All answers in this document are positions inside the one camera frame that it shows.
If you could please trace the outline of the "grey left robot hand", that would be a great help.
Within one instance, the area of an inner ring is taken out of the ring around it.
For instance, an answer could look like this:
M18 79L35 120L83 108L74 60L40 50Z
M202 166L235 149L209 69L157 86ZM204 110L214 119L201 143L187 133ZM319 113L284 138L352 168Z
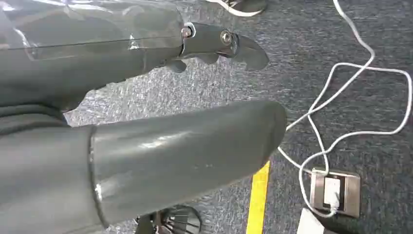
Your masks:
M91 90L185 59L261 70L254 40L155 0L0 3L0 231L87 234L258 171L286 128L275 101L70 126Z

